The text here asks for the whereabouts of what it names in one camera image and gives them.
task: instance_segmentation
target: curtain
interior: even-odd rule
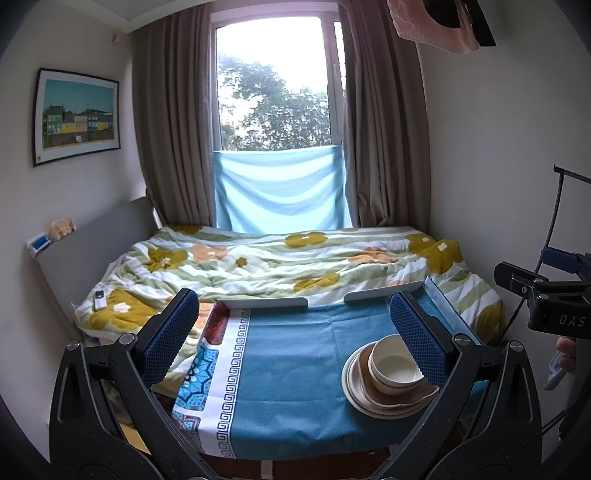
[[[214,225],[210,4],[153,22],[134,41],[135,134],[148,196],[164,223]]]
[[[384,0],[339,0],[347,73],[347,200],[356,226],[428,231],[430,154],[414,43]]]
[[[292,233],[351,226],[343,148],[214,153],[217,227]]]

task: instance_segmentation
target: remote control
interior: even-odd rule
[[[107,300],[105,298],[105,291],[98,290],[95,292],[95,311],[104,310],[107,308]]]

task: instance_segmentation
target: greek key pattern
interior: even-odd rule
[[[230,428],[234,417],[234,406],[236,404],[236,395],[238,394],[238,382],[240,380],[240,370],[242,368],[242,357],[246,345],[246,336],[248,334],[248,325],[251,321],[251,311],[243,310],[238,326],[238,337],[232,352],[230,362],[230,372],[228,374],[228,383],[224,393],[222,412],[217,424],[217,446],[224,458],[236,458],[230,442]]]

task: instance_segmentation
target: screw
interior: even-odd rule
[[[523,345],[521,345],[517,340],[513,340],[509,346],[511,347],[511,350],[513,350],[514,352],[522,352],[523,351]]]
[[[463,334],[456,335],[454,337],[453,341],[456,342],[460,346],[470,345],[470,342],[471,342],[471,340],[466,335],[463,335]]]
[[[135,335],[133,333],[124,333],[119,337],[119,343],[121,345],[129,345],[131,342],[135,340]]]
[[[66,345],[66,350],[68,350],[69,352],[73,352],[79,346],[80,342],[78,340],[72,340],[71,342],[68,342],[68,344]]]

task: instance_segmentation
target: plate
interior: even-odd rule
[[[359,392],[356,397],[366,399],[372,407],[384,411],[397,411],[418,404],[428,397],[432,397],[439,391],[438,387],[429,385],[426,380],[421,380],[409,388],[396,389],[397,395],[385,395],[374,385],[369,372],[369,357],[374,343],[367,345],[361,353],[353,360],[351,368],[356,369],[360,375]]]
[[[361,350],[363,350],[365,347],[366,347],[366,345],[363,345],[351,354],[351,356],[345,362],[345,366],[343,367],[343,371],[342,371],[341,377],[340,377],[340,382],[341,382],[341,386],[343,388],[343,392],[345,394],[345,397],[347,398],[349,403],[351,403],[351,405],[353,405],[353,408],[355,408],[356,410],[360,411],[361,413],[364,413],[367,416],[373,417],[375,419],[397,420],[397,419],[403,419],[405,417],[409,417],[410,415],[414,415],[416,412],[422,410],[424,407],[426,407],[429,404],[429,402],[431,401],[431,398],[426,398],[424,401],[418,403],[417,405],[413,405],[412,407],[410,407],[408,409],[397,410],[396,412],[393,411],[391,413],[390,412],[384,413],[383,411],[377,411],[377,410],[374,410],[373,408],[370,409],[369,406],[368,406],[368,408],[364,407],[362,405],[363,400],[358,399],[356,397],[356,394],[354,393],[353,388],[349,387],[348,377],[354,376],[353,372],[351,372],[351,375],[349,375],[349,372],[352,370],[351,366],[353,366],[353,362],[359,356],[359,354],[361,353]]]

